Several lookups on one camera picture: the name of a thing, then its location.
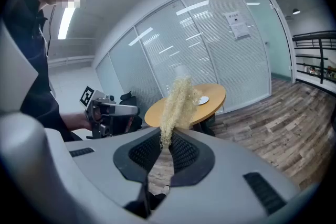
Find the glass door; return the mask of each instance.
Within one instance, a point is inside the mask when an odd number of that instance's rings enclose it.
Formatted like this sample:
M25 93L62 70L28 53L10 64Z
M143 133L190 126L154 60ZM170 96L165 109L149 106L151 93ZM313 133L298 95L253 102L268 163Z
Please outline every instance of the glass door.
M286 34L270 0L245 0L266 44L272 78L292 80L291 59Z

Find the black jacket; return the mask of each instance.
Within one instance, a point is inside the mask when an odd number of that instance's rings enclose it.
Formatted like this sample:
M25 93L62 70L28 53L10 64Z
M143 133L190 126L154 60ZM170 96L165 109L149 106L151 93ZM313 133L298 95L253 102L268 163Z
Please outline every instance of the black jacket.
M38 76L21 106L21 111L39 120L44 127L59 131L64 141L73 138L59 114L51 94L45 40L41 34L47 20L38 11L38 0L9 0L3 17L13 40L38 72Z

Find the plate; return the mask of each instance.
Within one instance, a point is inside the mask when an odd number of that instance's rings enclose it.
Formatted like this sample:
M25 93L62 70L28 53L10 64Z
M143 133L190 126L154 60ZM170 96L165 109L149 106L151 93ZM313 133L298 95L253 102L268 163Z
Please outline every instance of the plate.
M205 104L207 101L209 101L209 97L208 97L208 96L202 96L202 97L199 99L198 105L200 105L200 104Z

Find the paper sign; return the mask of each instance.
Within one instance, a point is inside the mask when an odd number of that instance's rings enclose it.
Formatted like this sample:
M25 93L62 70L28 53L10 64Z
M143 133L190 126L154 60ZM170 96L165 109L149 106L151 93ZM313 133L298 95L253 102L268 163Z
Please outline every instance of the paper sign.
M243 23L244 19L242 18L240 12L237 10L236 12L227 12L224 13L227 22L229 23L229 25L234 25L234 24L239 24L239 23Z
M233 34L235 35L235 38L250 34L245 22L231 25L231 29L232 29Z

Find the tabletop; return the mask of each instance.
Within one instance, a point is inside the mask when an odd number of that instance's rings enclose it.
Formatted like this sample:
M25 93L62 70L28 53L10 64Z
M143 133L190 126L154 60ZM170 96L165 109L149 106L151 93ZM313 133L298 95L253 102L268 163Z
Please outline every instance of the tabletop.
M197 106L197 111L193 117L192 125L213 115L223 105L226 98L226 91L224 87L219 84L200 84L194 86L194 88L200 90L202 92L202 96L208 96L209 101L205 104ZM160 126L165 100L166 98L159 100L147 110L145 121L149 126Z

